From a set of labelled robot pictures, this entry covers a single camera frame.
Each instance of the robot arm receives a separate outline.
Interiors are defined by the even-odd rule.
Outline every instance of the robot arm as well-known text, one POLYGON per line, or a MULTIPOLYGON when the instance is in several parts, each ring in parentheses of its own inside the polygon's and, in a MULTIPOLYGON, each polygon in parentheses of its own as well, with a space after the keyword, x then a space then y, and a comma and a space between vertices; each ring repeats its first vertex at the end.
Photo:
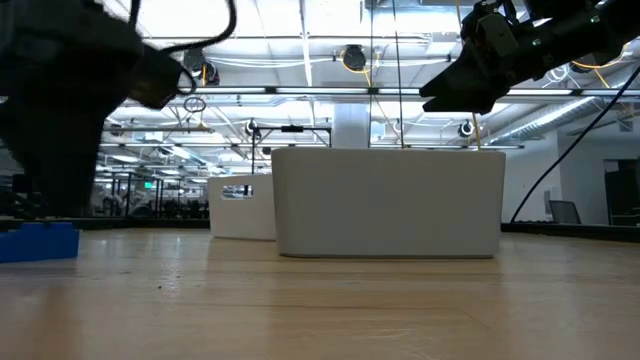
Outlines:
POLYGON ((525 0, 520 23, 510 0, 480 2, 463 20, 460 57, 420 89, 426 112, 486 114, 512 86, 584 56, 604 65, 640 35, 637 0, 525 0), (498 11, 505 7, 505 15, 498 11), (534 21, 550 19, 540 26, 534 21))

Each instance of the wall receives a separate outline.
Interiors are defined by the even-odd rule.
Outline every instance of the wall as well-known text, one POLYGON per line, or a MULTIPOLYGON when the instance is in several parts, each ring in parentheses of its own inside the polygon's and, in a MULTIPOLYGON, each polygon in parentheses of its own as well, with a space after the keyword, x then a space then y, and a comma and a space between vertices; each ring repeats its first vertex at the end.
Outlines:
MULTIPOLYGON (((559 139, 565 151, 575 138, 559 139)), ((589 139, 587 136, 560 164, 563 200, 576 204, 584 224, 608 225, 604 160, 636 160, 640 137, 589 139)))
MULTIPOLYGON (((509 222, 529 189, 545 170, 558 159, 556 132, 545 135, 543 140, 526 141, 522 150, 507 151, 502 222, 509 222)), ((544 192, 551 191, 551 199, 562 198, 560 170, 556 169, 538 186, 522 208, 517 220, 546 221, 544 192)))

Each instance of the fluorescent light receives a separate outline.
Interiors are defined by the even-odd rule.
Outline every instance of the fluorescent light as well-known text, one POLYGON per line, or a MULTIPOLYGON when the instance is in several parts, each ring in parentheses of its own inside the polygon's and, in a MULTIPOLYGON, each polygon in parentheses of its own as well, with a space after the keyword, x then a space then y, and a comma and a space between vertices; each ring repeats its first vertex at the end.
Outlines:
MULTIPOLYGON (((427 144, 405 144, 405 146, 411 149, 434 149, 434 150, 478 150, 476 145, 462 146, 462 145, 427 145, 427 144)), ((371 145, 372 148, 382 149, 400 149, 400 144, 380 144, 371 145)), ((524 149, 523 145, 507 145, 507 146, 483 146, 483 150, 517 150, 524 149)))
POLYGON ((344 95, 358 95, 368 94, 367 88, 311 88, 311 87, 298 87, 298 88, 276 88, 278 94, 344 94, 344 95))
MULTIPOLYGON (((189 92, 190 88, 181 88, 184 92, 189 92)), ((196 94, 264 94, 265 88, 257 87, 206 87, 197 88, 196 94)))
MULTIPOLYGON (((611 90, 584 90, 582 92, 583 95, 586 96, 616 96, 620 89, 611 89, 611 90)), ((627 90, 623 94, 624 96, 639 96, 640 90, 627 90)))
POLYGON ((112 158, 122 162, 138 162, 140 159, 134 156, 113 155, 112 158))
POLYGON ((511 89, 509 91, 510 96, 552 96, 552 95, 571 95, 573 90, 562 90, 562 89, 511 89))
MULTIPOLYGON (((400 89, 379 89, 378 94, 380 95, 398 95, 400 94, 400 89)), ((419 95, 420 89, 402 89, 402 95, 419 95)))
MULTIPOLYGON (((314 143, 291 143, 291 145, 295 145, 295 147, 326 147, 326 145, 324 144, 314 144, 314 143)), ((251 149, 251 144, 238 144, 239 148, 248 148, 251 149)), ((283 147, 289 147, 289 143, 284 143, 284 144, 265 144, 262 143, 260 145, 257 145, 256 147, 258 148, 263 148, 263 147, 270 147, 270 148, 283 148, 283 147)))
POLYGON ((175 144, 145 144, 145 143, 102 143, 100 147, 156 147, 158 145, 162 145, 163 147, 174 147, 175 144))

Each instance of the wooden surface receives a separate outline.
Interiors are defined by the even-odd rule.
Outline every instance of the wooden surface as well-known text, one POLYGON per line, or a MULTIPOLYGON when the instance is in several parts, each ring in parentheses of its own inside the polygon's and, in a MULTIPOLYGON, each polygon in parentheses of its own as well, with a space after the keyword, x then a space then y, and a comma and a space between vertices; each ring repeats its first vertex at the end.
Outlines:
POLYGON ((87 232, 0 265, 0 359, 639 359, 640 246, 505 236, 494 260, 299 260, 200 230, 87 232))

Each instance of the exposed ductwork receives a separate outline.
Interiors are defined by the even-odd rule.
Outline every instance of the exposed ductwork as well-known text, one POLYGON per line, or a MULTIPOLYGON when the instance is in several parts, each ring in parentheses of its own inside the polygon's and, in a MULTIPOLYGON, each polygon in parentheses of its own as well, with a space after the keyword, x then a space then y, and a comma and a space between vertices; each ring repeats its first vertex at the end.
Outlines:
MULTIPOLYGON (((613 88, 618 88, 629 79, 633 70, 635 70, 635 65, 611 75, 607 81, 613 88)), ((485 138, 483 141, 491 145, 498 145, 512 142, 514 139, 517 142, 521 142, 542 136, 575 120, 594 115, 607 106, 608 101, 608 99, 602 97, 590 96, 566 104, 549 105, 523 117, 511 126, 499 131, 490 139, 485 138)))

